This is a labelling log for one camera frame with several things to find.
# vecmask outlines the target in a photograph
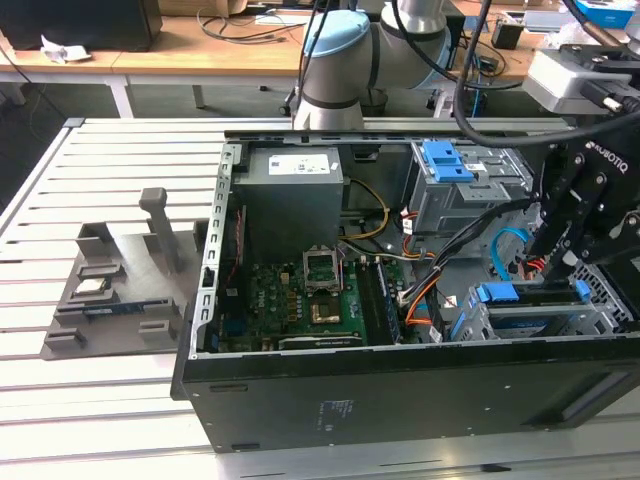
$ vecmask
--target robotic arm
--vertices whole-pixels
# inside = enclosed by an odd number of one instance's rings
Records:
[[[442,0],[399,0],[400,16],[419,48],[444,65],[451,43]],[[385,6],[380,23],[364,13],[329,12],[320,38],[310,52],[302,99],[296,112],[298,130],[349,130],[364,127],[358,97],[367,88],[420,88],[429,84],[432,70],[410,48],[397,27],[392,7]],[[309,38],[318,35],[319,21]]]
[[[523,88],[550,111],[622,114],[640,110],[640,15],[628,46],[563,45],[536,53]],[[640,128],[551,149],[540,181],[541,226],[528,248],[549,255],[546,281],[566,278],[578,259],[605,264],[640,254]]]

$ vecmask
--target motherboard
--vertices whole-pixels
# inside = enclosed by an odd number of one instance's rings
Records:
[[[395,299],[405,284],[395,261],[311,250],[300,262],[254,264],[242,281],[243,305],[222,319],[220,352],[400,342]]]

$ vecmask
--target chip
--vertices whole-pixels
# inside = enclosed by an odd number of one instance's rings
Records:
[[[340,298],[333,296],[313,297],[311,299],[311,323],[340,323]]]

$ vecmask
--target blue cable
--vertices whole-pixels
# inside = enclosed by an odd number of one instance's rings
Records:
[[[480,80],[482,79],[482,75],[480,74],[480,60],[478,60],[478,57],[476,57],[475,55],[473,56],[473,58],[476,61],[476,66],[478,67],[478,83],[481,83]],[[480,90],[476,90],[476,99],[473,102],[473,111],[471,112],[471,118],[474,118],[476,116],[476,110],[478,109],[478,99],[480,98]]]
[[[498,256],[498,239],[505,233],[512,233],[520,240],[522,240],[525,244],[529,241],[529,233],[522,228],[505,227],[500,230],[491,241],[491,248],[489,252],[491,254],[491,261],[493,262],[493,266],[496,268],[496,272],[498,272],[498,275],[500,275],[500,278],[502,280],[509,281],[511,280],[509,272],[507,272],[507,269],[504,268],[502,260],[500,260],[500,257]]]

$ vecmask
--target robotiq logo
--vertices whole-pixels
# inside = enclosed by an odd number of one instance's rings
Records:
[[[617,156],[615,153],[607,150],[606,148],[604,148],[601,145],[598,145],[596,142],[587,142],[587,144],[585,145],[585,147],[587,148],[593,148],[596,152],[598,152],[600,155],[602,155],[604,158],[606,158],[607,160],[609,160],[610,163],[613,163],[613,166],[616,167],[618,170],[620,170],[620,172],[622,174],[627,173],[627,170],[629,170],[629,165],[627,164],[627,162],[625,162],[624,160],[622,160],[619,156]]]

